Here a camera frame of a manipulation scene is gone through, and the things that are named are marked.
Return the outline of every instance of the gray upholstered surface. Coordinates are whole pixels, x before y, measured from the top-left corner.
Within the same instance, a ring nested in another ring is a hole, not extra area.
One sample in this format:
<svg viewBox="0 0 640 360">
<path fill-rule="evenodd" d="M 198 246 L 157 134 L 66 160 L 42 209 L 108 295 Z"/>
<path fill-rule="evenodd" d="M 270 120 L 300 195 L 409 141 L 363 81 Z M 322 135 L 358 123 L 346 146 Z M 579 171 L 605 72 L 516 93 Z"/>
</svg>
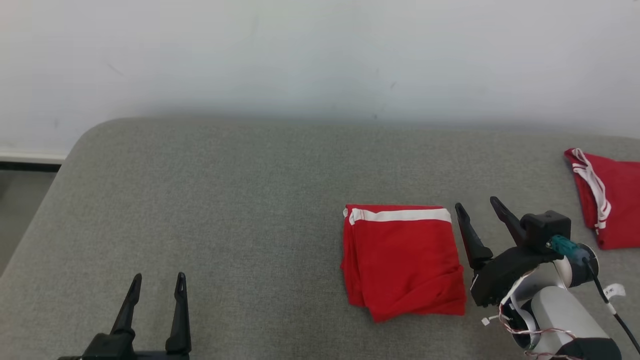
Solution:
<svg viewBox="0 0 640 360">
<path fill-rule="evenodd" d="M 554 209 L 584 228 L 569 147 L 640 160 L 640 141 L 583 135 L 119 120 L 86 133 L 63 165 L 0 278 L 0 358 L 81 354 L 109 331 L 143 274 L 134 346 L 161 349 L 178 271 L 187 274 L 196 359 L 413 357 L 517 359 L 492 309 L 402 316 L 374 325 L 347 303 L 347 202 L 462 202 L 494 252 L 512 246 L 496 195 L 518 216 Z M 467 267 L 457 224 L 461 260 Z M 598 251 L 604 283 L 627 285 L 616 308 L 640 336 L 640 250 Z M 467 269 L 466 280 L 470 279 Z M 573 292 L 636 357 L 594 286 Z"/>
</svg>

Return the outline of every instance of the white stripe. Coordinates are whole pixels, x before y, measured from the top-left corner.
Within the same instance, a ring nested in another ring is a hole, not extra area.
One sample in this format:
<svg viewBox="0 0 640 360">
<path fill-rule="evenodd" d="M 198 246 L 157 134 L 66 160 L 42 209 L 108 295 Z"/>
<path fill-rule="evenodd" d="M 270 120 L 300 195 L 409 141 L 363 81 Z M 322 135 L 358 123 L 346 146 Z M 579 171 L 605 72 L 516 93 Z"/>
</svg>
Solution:
<svg viewBox="0 0 640 360">
<path fill-rule="evenodd" d="M 607 200 L 605 186 L 602 180 L 600 180 L 596 175 L 591 162 L 589 162 L 587 156 L 582 152 L 582 150 L 574 149 L 572 154 L 578 161 L 583 163 L 573 164 L 573 172 L 580 175 L 580 177 L 587 182 L 591 189 L 591 193 L 593 194 L 593 198 L 596 201 L 596 206 L 598 208 L 598 223 L 595 224 L 595 227 L 596 229 L 604 229 L 607 227 L 607 218 L 611 212 L 611 203 Z"/>
<path fill-rule="evenodd" d="M 355 225 L 358 220 L 373 222 L 441 220 L 451 222 L 451 214 L 447 209 L 395 210 L 380 211 L 379 213 L 358 208 L 351 209 L 349 223 Z"/>
</svg>

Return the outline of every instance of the floor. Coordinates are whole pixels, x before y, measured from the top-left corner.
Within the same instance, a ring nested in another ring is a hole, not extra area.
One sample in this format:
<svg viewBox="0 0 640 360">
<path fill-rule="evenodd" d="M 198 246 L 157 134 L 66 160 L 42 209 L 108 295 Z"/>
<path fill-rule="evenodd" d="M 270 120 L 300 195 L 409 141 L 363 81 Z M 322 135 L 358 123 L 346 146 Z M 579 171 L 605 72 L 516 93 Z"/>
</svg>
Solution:
<svg viewBox="0 0 640 360">
<path fill-rule="evenodd" d="M 0 170 L 0 276 L 55 177 L 54 172 Z"/>
</svg>

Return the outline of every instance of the teal connector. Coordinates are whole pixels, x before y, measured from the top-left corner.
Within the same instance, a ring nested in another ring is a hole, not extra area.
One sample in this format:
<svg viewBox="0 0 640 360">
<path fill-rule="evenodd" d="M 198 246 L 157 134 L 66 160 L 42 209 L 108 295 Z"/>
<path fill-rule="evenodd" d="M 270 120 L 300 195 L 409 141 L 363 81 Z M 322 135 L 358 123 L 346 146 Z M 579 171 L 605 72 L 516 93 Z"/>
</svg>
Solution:
<svg viewBox="0 0 640 360">
<path fill-rule="evenodd" d="M 560 255 L 564 255 L 578 264 L 582 264 L 582 259 L 591 257 L 587 250 L 579 247 L 576 243 L 561 235 L 554 235 L 547 243 L 547 247 Z"/>
</svg>

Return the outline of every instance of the red cloth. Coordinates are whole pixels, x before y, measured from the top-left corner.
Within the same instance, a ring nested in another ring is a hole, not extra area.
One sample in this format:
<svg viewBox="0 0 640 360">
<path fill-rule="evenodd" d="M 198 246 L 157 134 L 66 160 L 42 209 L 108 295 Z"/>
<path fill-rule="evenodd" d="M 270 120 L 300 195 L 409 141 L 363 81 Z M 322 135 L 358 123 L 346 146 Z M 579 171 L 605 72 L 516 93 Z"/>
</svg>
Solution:
<svg viewBox="0 0 640 360">
<path fill-rule="evenodd" d="M 640 247 L 640 163 L 568 149 L 582 215 L 603 250 Z"/>
<path fill-rule="evenodd" d="M 368 307 L 375 322 L 403 313 L 465 314 L 463 268 L 446 209 L 350 204 L 344 216 L 340 267 L 350 304 Z"/>
</svg>

